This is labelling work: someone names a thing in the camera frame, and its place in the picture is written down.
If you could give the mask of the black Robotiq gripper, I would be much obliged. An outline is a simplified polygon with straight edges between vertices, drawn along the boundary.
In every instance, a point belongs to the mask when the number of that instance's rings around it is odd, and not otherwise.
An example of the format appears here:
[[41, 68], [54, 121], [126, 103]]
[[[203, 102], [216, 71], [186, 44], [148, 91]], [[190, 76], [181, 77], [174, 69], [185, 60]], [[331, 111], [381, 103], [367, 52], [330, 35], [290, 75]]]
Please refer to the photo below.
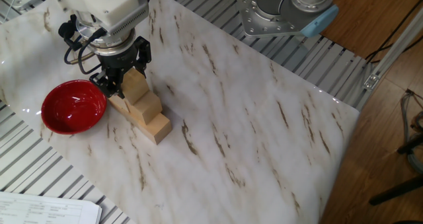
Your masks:
[[151, 44], [142, 36], [138, 36], [130, 45], [99, 48], [98, 60], [102, 70], [91, 75], [89, 81], [107, 98], [114, 95], [125, 98], [121, 88], [124, 75], [130, 68], [135, 67], [146, 77], [145, 70], [151, 62]]

